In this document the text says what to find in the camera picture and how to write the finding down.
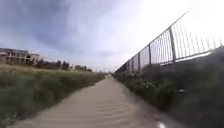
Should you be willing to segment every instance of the brick building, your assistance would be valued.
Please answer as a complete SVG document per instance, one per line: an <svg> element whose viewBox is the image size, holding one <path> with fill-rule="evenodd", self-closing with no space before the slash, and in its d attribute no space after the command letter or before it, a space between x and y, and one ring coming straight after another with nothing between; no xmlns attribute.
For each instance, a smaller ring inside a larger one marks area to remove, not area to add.
<svg viewBox="0 0 224 128"><path fill-rule="evenodd" d="M25 50L0 48L0 63L2 64L27 64L33 61L38 62L40 55L32 54Z"/></svg>

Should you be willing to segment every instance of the fence post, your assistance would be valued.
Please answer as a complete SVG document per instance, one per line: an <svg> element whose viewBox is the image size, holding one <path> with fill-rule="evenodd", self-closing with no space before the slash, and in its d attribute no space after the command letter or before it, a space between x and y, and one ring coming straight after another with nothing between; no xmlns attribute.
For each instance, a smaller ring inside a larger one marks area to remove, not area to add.
<svg viewBox="0 0 224 128"><path fill-rule="evenodd" d="M148 45L149 47L149 65L152 64L152 55L151 55L151 48L150 48L150 44Z"/></svg>
<svg viewBox="0 0 224 128"><path fill-rule="evenodd" d="M131 72L134 70L134 57L131 58Z"/></svg>
<svg viewBox="0 0 224 128"><path fill-rule="evenodd" d="M172 50L172 56L173 56L173 63L175 63L176 62L176 50L175 50L175 45L174 45L173 31L172 31L171 27L169 28L169 33L170 33L170 42L171 42L171 48L172 48L171 50Z"/></svg>
<svg viewBox="0 0 224 128"><path fill-rule="evenodd" d="M141 71L141 58L140 58L140 52L138 53L138 72L140 73Z"/></svg>

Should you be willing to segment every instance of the sky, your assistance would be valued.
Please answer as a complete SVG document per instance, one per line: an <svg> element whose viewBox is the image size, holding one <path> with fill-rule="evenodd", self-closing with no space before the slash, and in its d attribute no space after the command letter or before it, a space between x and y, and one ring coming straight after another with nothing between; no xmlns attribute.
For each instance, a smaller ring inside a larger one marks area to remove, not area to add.
<svg viewBox="0 0 224 128"><path fill-rule="evenodd" d="M0 47L114 71L193 0L0 0Z"/></svg>

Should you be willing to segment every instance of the ground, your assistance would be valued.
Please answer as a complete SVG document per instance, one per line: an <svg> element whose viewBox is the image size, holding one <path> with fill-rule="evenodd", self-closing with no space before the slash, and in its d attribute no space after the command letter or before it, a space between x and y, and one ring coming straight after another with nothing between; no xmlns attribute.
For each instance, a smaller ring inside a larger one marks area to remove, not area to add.
<svg viewBox="0 0 224 128"><path fill-rule="evenodd" d="M12 128L186 128L108 76Z"/></svg>

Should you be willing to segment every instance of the vegetation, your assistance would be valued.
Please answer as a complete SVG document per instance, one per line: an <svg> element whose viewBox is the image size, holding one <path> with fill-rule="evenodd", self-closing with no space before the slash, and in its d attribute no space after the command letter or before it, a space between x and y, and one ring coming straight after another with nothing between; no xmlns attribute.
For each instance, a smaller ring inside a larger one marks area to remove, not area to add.
<svg viewBox="0 0 224 128"><path fill-rule="evenodd" d="M0 127L24 119L91 86L103 74L0 67Z"/></svg>
<svg viewBox="0 0 224 128"><path fill-rule="evenodd" d="M92 72L92 69L87 68L86 66L76 65L75 70L83 72Z"/></svg>
<svg viewBox="0 0 224 128"><path fill-rule="evenodd" d="M147 102L190 127L220 128L224 120L223 64L224 54L216 51L176 64L150 65L138 75L114 76Z"/></svg>

